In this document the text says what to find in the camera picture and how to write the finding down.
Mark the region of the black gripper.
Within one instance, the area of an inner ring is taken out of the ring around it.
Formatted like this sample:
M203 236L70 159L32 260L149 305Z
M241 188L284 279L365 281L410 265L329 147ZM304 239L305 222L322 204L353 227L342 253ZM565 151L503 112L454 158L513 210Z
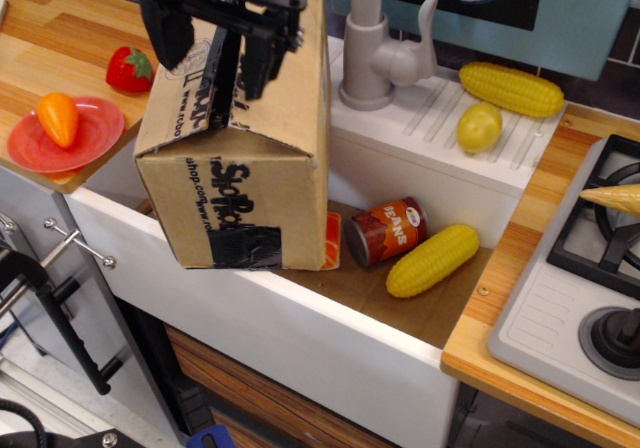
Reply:
M302 44L300 15L307 0L139 0L158 61L173 70L194 43L192 19L208 21L245 37L244 91L260 99L277 78L287 48Z

